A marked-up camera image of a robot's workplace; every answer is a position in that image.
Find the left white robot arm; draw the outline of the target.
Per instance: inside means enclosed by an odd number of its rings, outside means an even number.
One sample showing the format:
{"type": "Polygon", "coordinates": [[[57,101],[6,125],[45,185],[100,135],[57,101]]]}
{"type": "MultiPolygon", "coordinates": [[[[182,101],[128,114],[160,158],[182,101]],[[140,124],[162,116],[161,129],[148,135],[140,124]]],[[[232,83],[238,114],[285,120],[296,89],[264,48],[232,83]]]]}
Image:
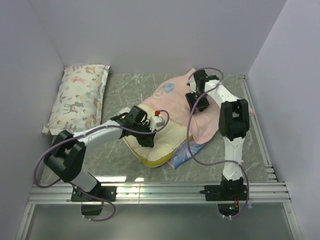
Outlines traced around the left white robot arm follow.
{"type": "Polygon", "coordinates": [[[165,122],[158,111],[148,116],[146,111],[135,105],[130,111],[92,129],[77,133],[60,132],[53,143],[57,147],[44,157],[44,163],[60,180],[81,188],[85,198],[96,201],[102,196],[101,183],[83,170],[86,153],[105,142],[128,136],[133,136],[140,146],[152,148],[154,132],[165,122]]]}

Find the cream yellow-edged pillow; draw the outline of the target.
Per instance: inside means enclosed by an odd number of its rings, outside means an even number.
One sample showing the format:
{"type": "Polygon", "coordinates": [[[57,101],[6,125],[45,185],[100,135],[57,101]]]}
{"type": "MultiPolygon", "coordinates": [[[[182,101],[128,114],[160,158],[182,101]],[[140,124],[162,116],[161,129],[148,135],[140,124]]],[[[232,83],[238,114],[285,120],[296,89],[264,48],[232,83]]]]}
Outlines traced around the cream yellow-edged pillow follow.
{"type": "Polygon", "coordinates": [[[187,127],[170,120],[166,127],[155,134],[154,147],[142,147],[133,136],[123,138],[131,152],[148,168],[167,163],[186,139],[187,127]]]}

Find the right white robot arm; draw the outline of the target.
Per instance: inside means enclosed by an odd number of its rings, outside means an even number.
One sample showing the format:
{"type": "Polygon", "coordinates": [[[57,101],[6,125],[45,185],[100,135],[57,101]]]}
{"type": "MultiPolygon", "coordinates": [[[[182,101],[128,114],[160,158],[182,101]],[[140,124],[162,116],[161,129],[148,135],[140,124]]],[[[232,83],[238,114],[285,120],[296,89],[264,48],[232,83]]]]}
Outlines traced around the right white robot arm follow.
{"type": "Polygon", "coordinates": [[[242,166],[243,144],[250,129],[249,104],[222,85],[223,74],[221,77],[208,75],[206,70],[206,67],[196,70],[188,78],[190,92],[185,97],[190,107],[190,117],[187,130],[190,129],[194,112],[206,110],[210,105],[208,97],[213,99],[219,107],[218,131],[225,147],[225,160],[215,163],[224,164],[224,167],[220,185],[214,194],[231,200],[249,193],[249,188],[244,185],[247,175],[242,166]]]}

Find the pink pillowcase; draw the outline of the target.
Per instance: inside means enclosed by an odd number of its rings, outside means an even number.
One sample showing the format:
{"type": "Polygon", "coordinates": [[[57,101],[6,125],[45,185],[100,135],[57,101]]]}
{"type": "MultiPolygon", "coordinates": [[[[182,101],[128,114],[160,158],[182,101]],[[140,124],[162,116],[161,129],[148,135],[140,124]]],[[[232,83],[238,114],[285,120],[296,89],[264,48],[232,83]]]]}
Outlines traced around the pink pillowcase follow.
{"type": "MultiPolygon", "coordinates": [[[[188,125],[191,109],[185,97],[190,91],[188,79],[196,70],[192,68],[188,73],[163,82],[152,96],[148,97],[143,105],[152,110],[166,110],[170,120],[185,127],[188,125]]],[[[189,144],[195,155],[209,142],[218,131],[220,107],[212,98],[208,98],[209,107],[203,112],[196,112],[189,127],[189,144]]],[[[170,162],[175,169],[191,158],[187,144],[183,142],[174,152],[170,162]]]]}

